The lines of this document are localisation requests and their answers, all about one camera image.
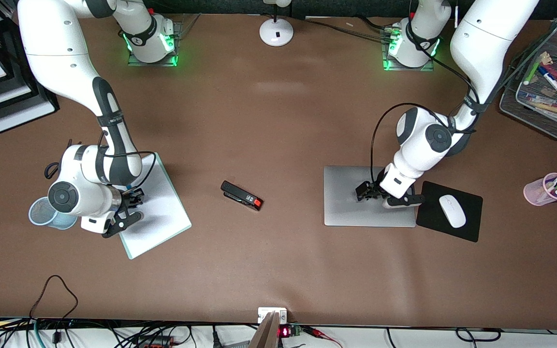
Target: pink pen holder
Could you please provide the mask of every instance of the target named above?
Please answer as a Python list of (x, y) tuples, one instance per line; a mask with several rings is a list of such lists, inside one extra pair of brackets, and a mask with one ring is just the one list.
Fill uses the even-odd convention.
[(548, 181), (555, 179), (557, 173), (549, 173), (544, 178), (533, 181), (524, 187), (524, 197), (532, 205), (546, 205), (547, 203), (557, 202), (554, 192), (547, 192)]

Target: computer mouse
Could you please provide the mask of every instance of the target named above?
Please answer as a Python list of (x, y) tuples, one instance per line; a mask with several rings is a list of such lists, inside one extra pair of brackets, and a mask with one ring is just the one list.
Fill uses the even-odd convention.
[(441, 196), (440, 205), (442, 206), (442, 211), (451, 226), (458, 229), (466, 224), (466, 214), (455, 196), (450, 194)]

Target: green led light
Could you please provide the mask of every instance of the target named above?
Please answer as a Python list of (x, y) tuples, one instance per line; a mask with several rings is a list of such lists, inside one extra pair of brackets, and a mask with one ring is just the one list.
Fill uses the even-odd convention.
[(440, 44), (440, 40), (438, 39), (438, 41), (435, 42), (435, 46), (433, 46), (433, 51), (431, 52), (431, 56), (435, 56), (436, 53), (436, 49), (438, 49), (438, 45)]
[(128, 41), (128, 38), (126, 37), (126, 34), (122, 34), (124, 37), (124, 41), (126, 42), (126, 46), (128, 47), (128, 50), (130, 52), (132, 52), (132, 47), (130, 46), (130, 41)]
[(161, 41), (163, 42), (164, 49), (168, 52), (173, 51), (173, 37), (160, 35)]
[(401, 42), (403, 42), (403, 37), (399, 35), (395, 40), (390, 42), (388, 53), (392, 56), (396, 55), (398, 48), (401, 46)]

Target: white lamp base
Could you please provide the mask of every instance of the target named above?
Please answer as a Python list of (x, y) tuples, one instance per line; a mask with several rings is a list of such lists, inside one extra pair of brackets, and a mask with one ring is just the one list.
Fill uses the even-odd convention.
[(293, 27), (287, 20), (279, 18), (275, 23), (274, 19), (269, 19), (259, 27), (259, 37), (270, 46), (283, 46), (292, 41)]

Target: mouse pad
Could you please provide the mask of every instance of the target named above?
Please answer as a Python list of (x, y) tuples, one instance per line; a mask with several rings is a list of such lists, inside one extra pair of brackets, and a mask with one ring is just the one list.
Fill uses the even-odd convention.
[[(481, 196), (443, 187), (429, 181), (423, 182), (421, 194), (425, 196), (425, 203), (418, 207), (416, 225), (457, 236), (470, 242), (476, 243), (478, 241), (480, 215), (483, 210), (483, 198)], [(446, 194), (455, 196), (466, 214), (466, 224), (458, 229), (451, 226), (442, 211), (440, 197), (446, 196)]]

